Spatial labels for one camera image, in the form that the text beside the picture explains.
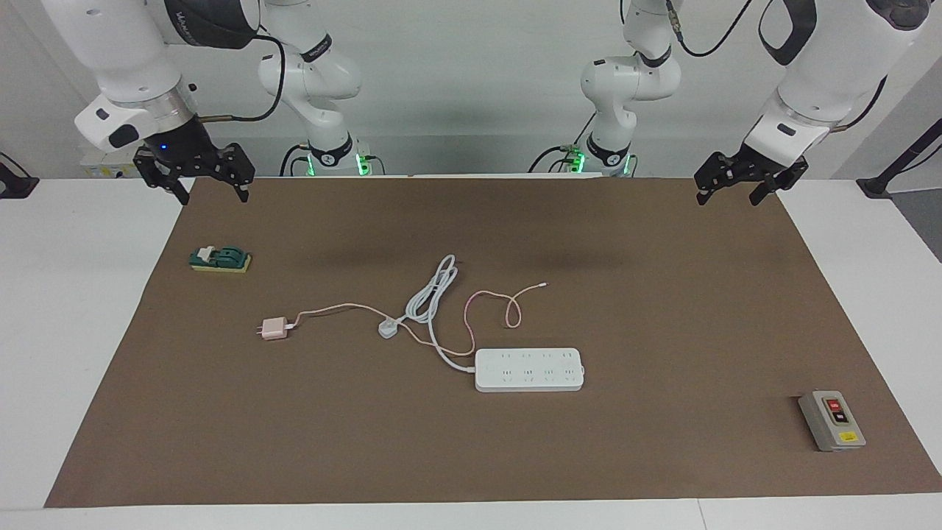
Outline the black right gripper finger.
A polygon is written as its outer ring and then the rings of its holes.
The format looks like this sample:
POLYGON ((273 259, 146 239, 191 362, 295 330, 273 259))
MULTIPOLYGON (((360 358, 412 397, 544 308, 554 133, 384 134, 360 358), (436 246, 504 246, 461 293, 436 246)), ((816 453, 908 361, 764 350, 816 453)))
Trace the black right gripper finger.
POLYGON ((255 181, 255 165, 240 144, 228 144, 206 158, 209 177, 229 185, 240 202, 249 201, 249 186, 255 181))
POLYGON ((191 195, 186 191, 182 182, 179 181, 177 172, 163 167, 147 146, 137 148, 134 154, 134 165, 149 188, 161 188, 161 190, 167 191, 169 194, 174 195, 180 205, 189 203, 191 195))

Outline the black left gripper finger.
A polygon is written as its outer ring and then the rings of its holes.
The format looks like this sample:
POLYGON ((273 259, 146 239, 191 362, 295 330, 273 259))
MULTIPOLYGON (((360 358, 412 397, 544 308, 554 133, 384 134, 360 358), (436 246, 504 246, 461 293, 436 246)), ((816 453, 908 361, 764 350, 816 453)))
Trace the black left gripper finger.
POLYGON ((698 205, 705 205, 716 191, 736 185, 740 181, 740 168, 737 164, 737 158, 727 157, 723 153, 713 153, 704 161, 694 172, 698 205))
POLYGON ((759 205, 770 194, 776 194, 777 191, 791 190, 809 167, 810 165, 805 160, 797 160, 786 170, 775 175, 761 170, 762 178, 758 181, 757 187, 749 194, 750 203, 759 205))

